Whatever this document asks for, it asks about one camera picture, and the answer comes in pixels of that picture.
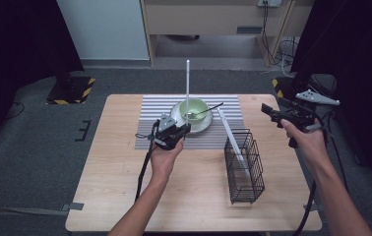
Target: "wall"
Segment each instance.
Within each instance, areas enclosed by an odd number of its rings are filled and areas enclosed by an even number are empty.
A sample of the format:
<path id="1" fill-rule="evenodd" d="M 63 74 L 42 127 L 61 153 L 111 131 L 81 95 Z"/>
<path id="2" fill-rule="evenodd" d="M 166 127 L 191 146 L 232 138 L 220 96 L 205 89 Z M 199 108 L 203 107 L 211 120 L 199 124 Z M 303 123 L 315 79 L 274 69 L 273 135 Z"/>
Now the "wall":
<path id="1" fill-rule="evenodd" d="M 57 3 L 82 60 L 150 60 L 140 1 Z"/>

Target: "green bowl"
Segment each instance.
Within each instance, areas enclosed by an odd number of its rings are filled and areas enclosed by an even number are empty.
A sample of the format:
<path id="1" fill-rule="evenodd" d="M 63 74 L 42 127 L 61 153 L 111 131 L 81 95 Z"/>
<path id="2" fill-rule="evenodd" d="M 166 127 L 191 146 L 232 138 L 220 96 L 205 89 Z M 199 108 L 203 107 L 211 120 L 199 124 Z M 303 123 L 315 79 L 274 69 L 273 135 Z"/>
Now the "green bowl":
<path id="1" fill-rule="evenodd" d="M 182 102 L 180 102 L 180 105 L 179 105 L 179 112 L 183 120 L 186 121 L 186 115 L 188 113 L 197 114 L 195 116 L 189 116 L 189 123 L 192 125 L 197 125 L 197 124 L 202 123 L 207 117 L 208 111 L 203 112 L 201 114 L 198 114 L 198 113 L 204 110 L 208 110 L 208 109 L 209 109 L 209 106 L 204 100 L 200 98 L 195 98 L 195 97 L 189 98 L 189 110 L 187 110 L 186 100 L 183 100 Z"/>

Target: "table top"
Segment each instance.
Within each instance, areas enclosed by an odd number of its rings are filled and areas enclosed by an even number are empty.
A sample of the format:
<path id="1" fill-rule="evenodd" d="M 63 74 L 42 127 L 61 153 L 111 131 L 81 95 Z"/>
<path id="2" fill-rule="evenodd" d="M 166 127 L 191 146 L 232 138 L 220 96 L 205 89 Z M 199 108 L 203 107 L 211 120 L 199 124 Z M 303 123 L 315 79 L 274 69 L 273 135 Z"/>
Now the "table top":
<path id="1" fill-rule="evenodd" d="M 261 112 L 279 109 L 270 94 L 238 94 L 245 128 L 257 142 L 266 190 L 253 204 L 229 198 L 223 149 L 183 149 L 146 231 L 292 231 L 304 213 L 309 188 L 283 129 Z M 109 231 L 134 203 L 146 149 L 135 149 L 141 94 L 113 94 L 106 100 L 66 228 Z M 143 181 L 148 185 L 149 166 Z M 311 211 L 304 230 L 319 230 Z"/>

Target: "yellow black hazard stripe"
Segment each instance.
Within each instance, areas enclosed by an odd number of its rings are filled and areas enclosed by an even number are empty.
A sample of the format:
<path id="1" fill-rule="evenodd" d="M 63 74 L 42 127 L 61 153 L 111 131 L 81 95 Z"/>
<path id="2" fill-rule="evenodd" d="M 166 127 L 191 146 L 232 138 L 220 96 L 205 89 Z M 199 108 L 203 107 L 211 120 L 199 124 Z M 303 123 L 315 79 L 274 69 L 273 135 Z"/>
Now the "yellow black hazard stripe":
<path id="1" fill-rule="evenodd" d="M 84 103 L 86 101 L 86 99 L 88 99 L 88 95 L 91 93 L 91 90 L 92 90 L 92 87 L 93 87 L 93 83 L 95 81 L 96 81 L 96 79 L 94 79 L 94 78 L 91 78 L 89 80 L 89 82 L 86 85 L 86 88 L 85 88 L 82 96 L 80 97 L 80 99 L 72 99 L 72 100 L 68 100 L 68 99 L 54 99 L 54 100 L 49 101 L 49 103 L 50 104 L 59 104 L 59 105 Z"/>
<path id="2" fill-rule="evenodd" d="M 283 97 L 283 92 L 280 90 L 279 82 L 277 79 L 272 80 L 273 87 L 275 88 L 276 94 L 278 97 Z"/>

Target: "power outlet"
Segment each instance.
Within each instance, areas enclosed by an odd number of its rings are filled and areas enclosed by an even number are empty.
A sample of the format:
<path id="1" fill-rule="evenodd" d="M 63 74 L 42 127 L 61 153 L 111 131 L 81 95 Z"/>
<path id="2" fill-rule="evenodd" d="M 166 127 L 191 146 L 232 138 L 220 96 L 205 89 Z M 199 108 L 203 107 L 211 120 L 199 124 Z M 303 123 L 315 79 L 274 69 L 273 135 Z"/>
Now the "power outlet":
<path id="1" fill-rule="evenodd" d="M 268 7 L 279 7 L 281 0 L 259 0 L 259 7 L 265 7 L 266 4 Z"/>

